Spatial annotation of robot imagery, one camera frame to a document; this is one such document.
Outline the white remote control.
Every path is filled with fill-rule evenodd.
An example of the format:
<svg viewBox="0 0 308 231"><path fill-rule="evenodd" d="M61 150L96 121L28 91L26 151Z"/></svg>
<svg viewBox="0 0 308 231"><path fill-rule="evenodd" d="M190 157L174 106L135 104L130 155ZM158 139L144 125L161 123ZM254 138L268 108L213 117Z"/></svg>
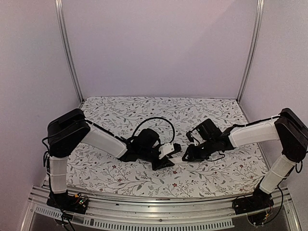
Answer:
<svg viewBox="0 0 308 231"><path fill-rule="evenodd" d="M187 163L187 161L182 160L181 157L170 158L170 161L173 162L174 164L186 164Z"/></svg>

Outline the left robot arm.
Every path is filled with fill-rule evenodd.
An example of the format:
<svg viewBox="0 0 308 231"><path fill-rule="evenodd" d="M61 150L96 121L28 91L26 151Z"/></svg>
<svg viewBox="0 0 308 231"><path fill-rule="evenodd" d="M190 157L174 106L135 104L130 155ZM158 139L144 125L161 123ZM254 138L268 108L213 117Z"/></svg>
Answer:
<svg viewBox="0 0 308 231"><path fill-rule="evenodd" d="M154 130L147 128L129 138L119 137L86 119L78 108L50 122L42 143L47 145L50 197L61 209L69 208L73 200L67 191L67 162L80 144L92 146L122 162L138 159L149 162L154 171L174 166L170 160L175 150L173 142L162 144Z"/></svg>

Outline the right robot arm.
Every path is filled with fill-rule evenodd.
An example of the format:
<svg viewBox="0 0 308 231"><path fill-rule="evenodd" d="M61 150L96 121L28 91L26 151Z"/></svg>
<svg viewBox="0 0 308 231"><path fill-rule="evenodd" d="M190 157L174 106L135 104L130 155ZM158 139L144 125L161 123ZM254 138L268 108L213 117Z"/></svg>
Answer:
<svg viewBox="0 0 308 231"><path fill-rule="evenodd" d="M255 143L269 161L264 144L271 141L280 143L281 153L249 198L249 206L253 210L259 210L267 203L273 190L291 174L298 163L303 162L308 153L308 127L290 108L248 124L233 124L224 131L208 118L193 131L197 131L203 141L187 147L182 157L186 162L202 162L209 160L215 152L232 151Z"/></svg>

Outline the floral patterned table mat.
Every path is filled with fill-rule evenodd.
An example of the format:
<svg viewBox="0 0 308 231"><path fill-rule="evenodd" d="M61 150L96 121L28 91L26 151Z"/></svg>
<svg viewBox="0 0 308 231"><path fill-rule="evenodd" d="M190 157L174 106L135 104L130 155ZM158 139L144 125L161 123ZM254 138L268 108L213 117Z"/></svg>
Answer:
<svg viewBox="0 0 308 231"><path fill-rule="evenodd" d="M81 110L86 119L113 134L129 138L142 129L158 133L161 143L189 146L188 131L206 119L221 130L246 124L235 100L164 97L89 97ZM67 189L121 195L200 198L251 193L267 166L257 144L212 154L207 161L175 164L157 171L143 160L122 162L86 144L80 144L67 162Z"/></svg>

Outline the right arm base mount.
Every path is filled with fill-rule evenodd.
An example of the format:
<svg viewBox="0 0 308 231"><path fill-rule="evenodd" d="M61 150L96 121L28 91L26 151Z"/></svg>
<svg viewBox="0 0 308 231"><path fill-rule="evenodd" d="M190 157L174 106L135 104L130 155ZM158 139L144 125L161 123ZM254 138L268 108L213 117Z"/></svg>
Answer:
<svg viewBox="0 0 308 231"><path fill-rule="evenodd" d="M258 211L273 205L271 194L266 193L254 193L251 196L237 197L232 201L232 208L236 215Z"/></svg>

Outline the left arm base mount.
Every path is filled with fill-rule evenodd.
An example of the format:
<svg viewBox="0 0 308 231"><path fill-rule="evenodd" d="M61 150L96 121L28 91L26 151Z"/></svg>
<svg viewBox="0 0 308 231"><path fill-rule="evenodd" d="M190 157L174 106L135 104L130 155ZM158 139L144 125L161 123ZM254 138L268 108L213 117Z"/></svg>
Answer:
<svg viewBox="0 0 308 231"><path fill-rule="evenodd" d="M69 195L65 193L50 193L46 204L58 208L61 211L69 211L78 214L86 214L89 198L81 193Z"/></svg>

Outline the right aluminium frame post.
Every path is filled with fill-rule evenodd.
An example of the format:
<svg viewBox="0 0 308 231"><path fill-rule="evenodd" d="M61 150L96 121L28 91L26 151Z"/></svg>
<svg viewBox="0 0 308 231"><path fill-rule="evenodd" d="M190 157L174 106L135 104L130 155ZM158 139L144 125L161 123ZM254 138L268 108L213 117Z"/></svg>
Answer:
<svg viewBox="0 0 308 231"><path fill-rule="evenodd" d="M257 1L257 8L256 8L256 15L255 15L255 21L254 21L254 26L253 26L252 38L250 42L247 60L246 60L245 67L244 67L242 80L240 83L240 88L239 88L237 98L236 98L238 104L241 103L244 97L245 88L248 83L250 71L251 71L252 64L253 64L254 55L257 49L257 42L258 42L258 37L259 37L260 29L261 29L262 17L263 17L263 11L264 11L264 2L265 2L264 0Z"/></svg>

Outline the aluminium frame post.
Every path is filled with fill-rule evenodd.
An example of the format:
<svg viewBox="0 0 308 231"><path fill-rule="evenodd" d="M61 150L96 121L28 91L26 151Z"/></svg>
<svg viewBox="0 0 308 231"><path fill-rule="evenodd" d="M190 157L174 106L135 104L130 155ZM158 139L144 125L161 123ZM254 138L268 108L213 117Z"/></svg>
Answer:
<svg viewBox="0 0 308 231"><path fill-rule="evenodd" d="M255 15L255 21L254 21L254 26L253 26L252 38L250 42L247 60L246 60L245 67L244 67L242 80L240 83L240 88L239 88L237 98L236 98L238 104L241 103L244 97L245 88L248 83L250 71L251 71L252 64L253 64L254 55L257 49L257 42L258 42L258 37L259 37L260 29L261 29L262 17L263 17L263 11L264 11L264 2L265 2L264 0L257 1L257 8L256 8L256 15Z"/></svg>
<svg viewBox="0 0 308 231"><path fill-rule="evenodd" d="M57 20L58 20L58 25L60 29L60 35L64 47L64 54L65 58L67 61L68 69L70 72L71 80L73 83L73 87L75 89L75 93L77 95L77 99L79 103L84 102L84 97L82 94L81 86L77 77L77 72L76 68L74 65L74 60L69 44L69 38L68 38L68 33L67 33L67 28L65 24L65 17L64 17L64 8L63 8L63 1L62 0L55 0L55 8L56 8L56 15L57 15Z"/></svg>

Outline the left aluminium frame post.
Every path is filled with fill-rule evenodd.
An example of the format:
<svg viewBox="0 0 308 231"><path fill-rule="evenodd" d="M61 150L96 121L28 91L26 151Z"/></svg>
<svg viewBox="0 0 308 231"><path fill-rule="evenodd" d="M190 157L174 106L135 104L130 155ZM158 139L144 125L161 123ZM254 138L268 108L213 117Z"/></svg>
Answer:
<svg viewBox="0 0 308 231"><path fill-rule="evenodd" d="M63 1L62 0L55 0L55 8L56 8L56 15L57 15L57 20L58 20L58 25L60 29L60 35L64 47L64 54L65 58L67 61L68 69L70 72L71 80L73 83L73 87L75 89L75 93L77 95L77 99L79 103L84 102L84 97L82 94L81 86L77 77L77 72L76 68L74 65L74 60L69 44L69 38L68 38L68 33L67 33L67 28L65 24L65 17L64 17L64 8L63 8Z"/></svg>

